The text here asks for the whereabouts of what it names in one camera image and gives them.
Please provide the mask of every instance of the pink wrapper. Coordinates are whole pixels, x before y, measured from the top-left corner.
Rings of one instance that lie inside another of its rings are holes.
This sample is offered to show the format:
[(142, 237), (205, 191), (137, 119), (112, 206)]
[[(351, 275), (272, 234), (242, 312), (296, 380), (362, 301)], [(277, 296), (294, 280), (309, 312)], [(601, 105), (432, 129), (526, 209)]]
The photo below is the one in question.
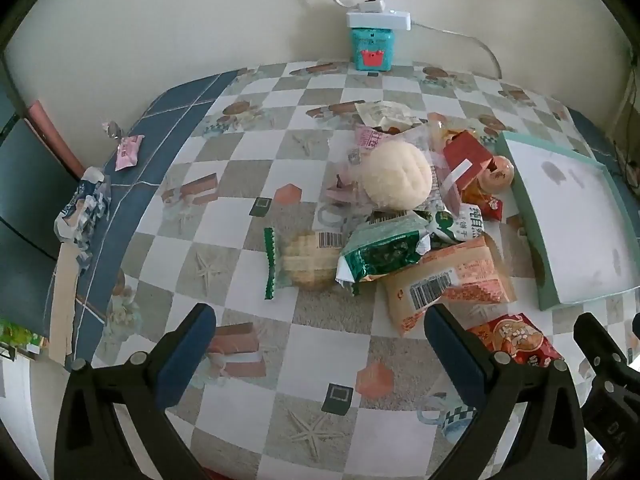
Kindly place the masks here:
[(123, 168), (130, 168), (138, 163), (138, 150), (144, 135), (134, 135), (123, 137), (118, 144), (118, 154), (116, 155), (116, 171)]

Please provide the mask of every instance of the blue gripper pad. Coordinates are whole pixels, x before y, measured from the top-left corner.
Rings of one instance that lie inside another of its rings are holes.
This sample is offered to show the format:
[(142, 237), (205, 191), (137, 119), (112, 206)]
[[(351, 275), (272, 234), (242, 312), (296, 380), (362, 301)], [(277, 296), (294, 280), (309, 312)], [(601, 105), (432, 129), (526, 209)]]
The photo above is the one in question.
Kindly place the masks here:
[(482, 369), (455, 330), (433, 307), (424, 315), (424, 333), (462, 402), (476, 410), (484, 408), (486, 394)]
[[(189, 316), (182, 323), (189, 322)], [(180, 325), (175, 332), (183, 332)], [(191, 377), (207, 351), (216, 331), (216, 313), (209, 306), (187, 327), (164, 366), (158, 372), (156, 382), (156, 406), (165, 410), (175, 406), (187, 389)]]

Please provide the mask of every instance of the red box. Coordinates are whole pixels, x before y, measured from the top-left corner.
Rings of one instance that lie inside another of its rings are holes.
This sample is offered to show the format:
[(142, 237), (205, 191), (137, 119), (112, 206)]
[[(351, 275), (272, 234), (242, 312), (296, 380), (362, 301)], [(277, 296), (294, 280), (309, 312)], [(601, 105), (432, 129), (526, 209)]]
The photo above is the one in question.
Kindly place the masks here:
[(456, 186), (462, 192), (466, 186), (482, 173), (491, 163), (494, 156), (468, 131), (457, 134), (442, 150), (451, 173), (468, 160), (471, 167), (456, 179)]

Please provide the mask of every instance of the candy wrapper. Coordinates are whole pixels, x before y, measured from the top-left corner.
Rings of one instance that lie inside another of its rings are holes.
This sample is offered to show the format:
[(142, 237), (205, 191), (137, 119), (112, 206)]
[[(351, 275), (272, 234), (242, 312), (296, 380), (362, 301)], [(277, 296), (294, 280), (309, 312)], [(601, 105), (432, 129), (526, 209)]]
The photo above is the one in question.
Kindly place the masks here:
[(462, 192), (462, 200), (467, 204), (477, 206), (483, 218), (502, 221), (502, 200), (482, 191), (478, 186), (478, 181), (474, 181), (466, 187)]
[(340, 252), (336, 281), (371, 282), (418, 262), (431, 248), (428, 225), (413, 211), (373, 212)]
[(267, 227), (264, 244), (269, 262), (265, 300), (286, 286), (323, 290), (335, 283), (342, 234), (305, 231), (285, 240)]
[(88, 168), (70, 202), (60, 212), (53, 231), (61, 242), (80, 249), (78, 264), (84, 270), (91, 261), (90, 245), (98, 219), (109, 217), (111, 189), (109, 177), (99, 168)]
[(489, 235), (425, 254), (417, 265), (382, 278), (389, 315), (401, 335), (440, 300), (509, 303), (515, 292)]
[(399, 134), (421, 122), (411, 108), (392, 101), (356, 103), (356, 110), (365, 126), (390, 134)]
[(524, 314), (507, 314), (470, 328), (489, 352), (507, 352), (518, 364), (547, 367), (562, 356)]
[(144, 135), (135, 135), (120, 139), (116, 154), (116, 171), (130, 168), (138, 163), (138, 150)]

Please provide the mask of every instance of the red packaging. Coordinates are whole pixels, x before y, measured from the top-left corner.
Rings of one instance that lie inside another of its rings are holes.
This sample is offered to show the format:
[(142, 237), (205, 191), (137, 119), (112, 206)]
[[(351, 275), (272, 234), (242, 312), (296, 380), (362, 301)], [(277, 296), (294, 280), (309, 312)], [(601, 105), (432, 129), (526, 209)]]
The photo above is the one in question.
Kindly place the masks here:
[(518, 364), (547, 367), (562, 356), (549, 339), (524, 314), (505, 314), (493, 321), (470, 328), (489, 352), (507, 352)]
[(461, 193), (462, 202), (474, 204), (480, 208), (482, 218), (486, 220), (502, 221), (502, 200), (483, 192), (475, 180)]
[(442, 150), (458, 191), (462, 190), (491, 163), (494, 156), (468, 131), (457, 134)]

